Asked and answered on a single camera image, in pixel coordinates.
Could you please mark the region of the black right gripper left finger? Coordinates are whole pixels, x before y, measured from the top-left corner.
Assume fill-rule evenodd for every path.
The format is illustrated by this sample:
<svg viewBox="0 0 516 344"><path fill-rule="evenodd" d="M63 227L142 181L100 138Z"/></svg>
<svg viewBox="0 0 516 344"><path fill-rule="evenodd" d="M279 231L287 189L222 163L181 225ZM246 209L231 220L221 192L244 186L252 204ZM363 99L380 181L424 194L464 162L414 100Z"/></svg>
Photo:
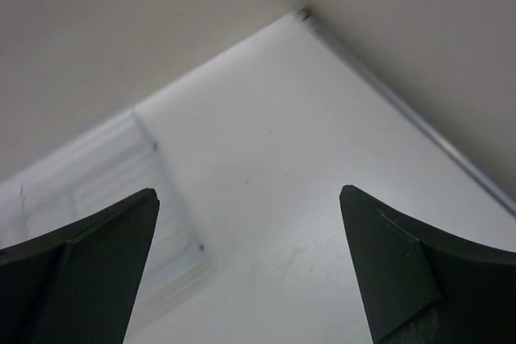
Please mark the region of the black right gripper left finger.
<svg viewBox="0 0 516 344"><path fill-rule="evenodd" d="M3 343L121 343L156 228L146 188L1 250Z"/></svg>

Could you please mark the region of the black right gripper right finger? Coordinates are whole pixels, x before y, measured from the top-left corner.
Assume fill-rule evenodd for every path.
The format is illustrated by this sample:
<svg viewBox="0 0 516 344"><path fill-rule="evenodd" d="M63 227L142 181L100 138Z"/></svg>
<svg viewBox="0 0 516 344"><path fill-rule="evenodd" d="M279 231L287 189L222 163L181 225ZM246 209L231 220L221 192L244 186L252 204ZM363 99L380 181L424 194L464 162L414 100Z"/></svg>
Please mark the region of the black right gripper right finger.
<svg viewBox="0 0 516 344"><path fill-rule="evenodd" d="M449 234L353 185L339 195L375 343L513 343L515 254Z"/></svg>

